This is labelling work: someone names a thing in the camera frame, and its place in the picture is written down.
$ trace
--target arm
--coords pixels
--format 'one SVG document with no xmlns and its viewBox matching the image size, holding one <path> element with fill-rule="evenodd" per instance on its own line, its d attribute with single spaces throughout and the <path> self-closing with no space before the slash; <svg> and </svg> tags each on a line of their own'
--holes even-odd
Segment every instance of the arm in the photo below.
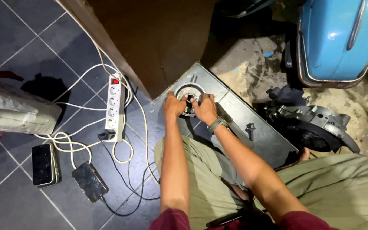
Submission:
<svg viewBox="0 0 368 230">
<path fill-rule="evenodd" d="M 207 125 L 217 119 L 214 95 L 202 95 L 201 106 L 193 100 L 191 102 L 197 117 Z M 219 126 L 214 133 L 237 172 L 276 223 L 279 224 L 282 216 L 288 212 L 308 211 L 289 191 L 278 174 L 225 126 Z"/>
<path fill-rule="evenodd" d="M 190 208 L 190 191 L 187 158 L 178 127 L 178 116 L 184 112 L 187 97 L 180 101 L 168 92 L 164 101 L 166 137 L 161 164 L 161 213 L 169 208 L 180 209 L 187 215 Z"/>
</svg>

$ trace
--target red switch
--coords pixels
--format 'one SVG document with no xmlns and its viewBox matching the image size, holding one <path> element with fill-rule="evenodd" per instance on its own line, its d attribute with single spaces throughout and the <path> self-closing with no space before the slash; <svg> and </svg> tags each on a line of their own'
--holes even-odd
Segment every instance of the red switch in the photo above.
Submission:
<svg viewBox="0 0 368 230">
<path fill-rule="evenodd" d="M 119 81 L 117 79 L 113 78 L 111 84 L 112 85 L 117 85 L 117 84 L 119 84 Z"/>
</svg>

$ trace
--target maroon shirt sleeve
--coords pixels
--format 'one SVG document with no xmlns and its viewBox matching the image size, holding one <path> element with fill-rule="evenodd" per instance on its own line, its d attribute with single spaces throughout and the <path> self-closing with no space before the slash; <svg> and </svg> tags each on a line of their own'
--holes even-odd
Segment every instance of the maroon shirt sleeve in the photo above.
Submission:
<svg viewBox="0 0 368 230">
<path fill-rule="evenodd" d="M 338 230 L 309 212 L 293 211 L 286 213 L 280 221 L 281 230 Z"/>
<path fill-rule="evenodd" d="M 148 230 L 190 230 L 190 221 L 185 212 L 167 209 L 151 222 Z"/>
</svg>

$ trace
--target forearm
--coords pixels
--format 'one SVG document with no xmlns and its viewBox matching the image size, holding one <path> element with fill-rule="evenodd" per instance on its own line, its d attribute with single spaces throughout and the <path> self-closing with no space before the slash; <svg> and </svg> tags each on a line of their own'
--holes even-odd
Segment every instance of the forearm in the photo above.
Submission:
<svg viewBox="0 0 368 230">
<path fill-rule="evenodd" d="M 246 185 L 277 223 L 291 208 L 307 211 L 278 174 L 225 126 L 219 126 L 214 133 Z"/>
<path fill-rule="evenodd" d="M 177 118 L 166 119 L 160 177 L 161 212 L 168 208 L 177 208 L 188 215 L 190 203 L 188 166 Z"/>
</svg>

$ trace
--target person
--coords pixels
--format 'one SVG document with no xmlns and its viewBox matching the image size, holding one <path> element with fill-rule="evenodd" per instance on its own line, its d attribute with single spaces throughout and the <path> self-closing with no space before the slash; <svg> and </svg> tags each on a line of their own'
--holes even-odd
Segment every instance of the person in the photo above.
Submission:
<svg viewBox="0 0 368 230">
<path fill-rule="evenodd" d="M 186 101 L 173 92 L 164 101 L 166 135 L 154 150 L 161 214 L 150 230 L 368 229 L 368 157 L 305 160 L 304 149 L 304 161 L 275 172 L 224 125 L 213 131 L 219 151 L 182 136 L 177 119 Z M 195 114 L 211 125 L 218 118 L 214 95 L 202 94 L 201 101 L 191 98 Z M 234 213 L 242 214 L 232 221 Z M 214 222 L 228 215 L 227 223 Z"/>
</svg>

